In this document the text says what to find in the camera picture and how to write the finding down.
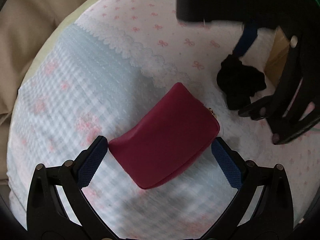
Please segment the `blue gripper pad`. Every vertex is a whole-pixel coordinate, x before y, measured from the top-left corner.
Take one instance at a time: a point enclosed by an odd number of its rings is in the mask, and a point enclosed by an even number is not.
[[[108,152],[108,140],[98,136],[87,150],[75,159],[74,173],[79,188],[87,187]]]
[[[212,142],[211,151],[231,187],[239,190],[242,186],[243,176],[240,168],[236,165],[235,160],[233,160],[229,154],[233,151],[220,137],[217,137]]]

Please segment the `silver bolt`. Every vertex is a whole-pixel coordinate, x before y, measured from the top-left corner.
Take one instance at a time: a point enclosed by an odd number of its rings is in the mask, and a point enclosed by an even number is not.
[[[281,164],[277,164],[277,169],[282,171],[283,170],[283,166]]]
[[[276,144],[279,140],[280,140],[280,136],[279,136],[277,133],[275,133],[275,134],[272,136],[272,142],[273,142],[274,144]]]
[[[70,167],[72,164],[73,164],[73,160],[67,160],[67,161],[64,162],[64,165],[66,167]]]
[[[39,163],[37,166],[36,166],[36,169],[37,170],[41,170],[43,168],[43,164],[42,163]]]
[[[260,116],[265,116],[267,112],[267,109],[265,107],[261,108],[259,111]]]
[[[298,37],[297,36],[292,36],[291,41],[290,41],[290,46],[291,48],[295,48],[298,44]]]
[[[245,163],[247,164],[248,167],[253,167],[253,166],[256,165],[256,164],[254,163],[254,161],[252,161],[252,160],[248,160],[248,161],[246,161]]]

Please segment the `tan cloth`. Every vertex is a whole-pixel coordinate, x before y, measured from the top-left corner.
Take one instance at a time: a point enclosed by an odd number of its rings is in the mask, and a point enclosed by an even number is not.
[[[7,0],[0,12],[0,180],[6,179],[10,115],[39,49],[61,21],[86,0]]]

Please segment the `brown cardboard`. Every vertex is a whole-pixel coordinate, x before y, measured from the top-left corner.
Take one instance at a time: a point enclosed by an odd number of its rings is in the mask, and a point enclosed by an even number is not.
[[[278,85],[287,60],[289,46],[290,41],[286,38],[282,29],[278,27],[275,41],[264,69],[264,73],[275,87]]]

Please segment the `black cloth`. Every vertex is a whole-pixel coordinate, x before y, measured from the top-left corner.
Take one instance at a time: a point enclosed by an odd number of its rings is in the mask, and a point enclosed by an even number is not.
[[[239,110],[249,105],[250,97],[267,88],[262,72],[252,66],[243,65],[233,55],[229,55],[221,63],[217,84],[226,94],[230,110]]]

